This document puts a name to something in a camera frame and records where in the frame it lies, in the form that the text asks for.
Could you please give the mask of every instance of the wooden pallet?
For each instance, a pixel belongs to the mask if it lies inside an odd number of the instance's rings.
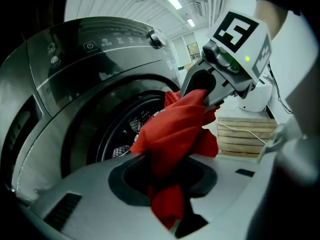
[[[218,117],[217,122],[219,154],[248,159],[257,159],[265,146],[250,132],[268,142],[278,126],[276,120],[268,118]]]

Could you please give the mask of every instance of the cable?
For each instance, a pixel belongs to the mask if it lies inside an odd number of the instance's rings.
[[[274,85],[275,85],[276,92],[278,93],[278,101],[281,103],[281,105],[282,105],[282,107],[283,107],[283,109],[284,109],[284,111],[285,111],[286,113],[292,114],[292,111],[283,103],[283,101],[282,101],[282,99],[281,99],[281,97],[280,97],[279,86],[278,86],[277,81],[276,81],[276,78],[275,78],[275,76],[274,76],[274,74],[273,74],[273,72],[272,72],[272,70],[271,70],[270,61],[267,63],[267,68],[268,68],[268,70],[269,70],[269,72],[270,72],[270,74],[271,74],[271,76],[272,76],[272,78],[273,78],[273,83],[274,83]]]
[[[229,129],[231,129],[231,130],[234,130],[234,131],[251,133],[251,134],[252,134],[254,137],[256,137],[259,141],[263,142],[264,144],[267,144],[266,142],[264,142],[262,139],[260,139],[257,135],[253,134],[253,133],[252,133],[251,131],[249,131],[249,130],[235,129],[235,128],[232,128],[232,127],[230,127],[230,126],[228,126],[228,125],[225,125],[225,124],[223,124],[223,123],[219,123],[219,122],[218,122],[217,124],[220,125],[220,126],[225,126],[225,127],[229,128]]]

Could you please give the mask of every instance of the stacked wooden boards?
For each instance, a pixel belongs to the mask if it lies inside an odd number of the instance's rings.
[[[278,126],[274,119],[268,118],[218,117],[217,122],[219,154],[251,159],[259,157],[265,144],[250,132],[268,142]]]

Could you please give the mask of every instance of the ceiling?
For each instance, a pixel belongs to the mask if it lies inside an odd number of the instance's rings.
[[[209,25],[208,16],[200,16],[194,0],[178,0],[181,9],[175,9],[167,0],[67,0],[65,21],[84,17],[113,16],[148,23],[160,29],[167,38],[190,31],[187,19],[193,19],[194,28]]]

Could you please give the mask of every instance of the red cloth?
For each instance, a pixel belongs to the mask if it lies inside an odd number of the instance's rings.
[[[165,108],[141,128],[130,151],[149,153],[151,175],[157,181],[165,179],[184,156],[199,154],[214,158],[217,155],[216,137],[202,128],[216,119],[218,109],[205,113],[206,107],[202,103],[206,92],[197,89],[180,99],[180,91],[168,91]],[[168,229],[176,220],[182,220],[184,194],[178,184],[162,189],[149,186],[148,196],[153,213]]]

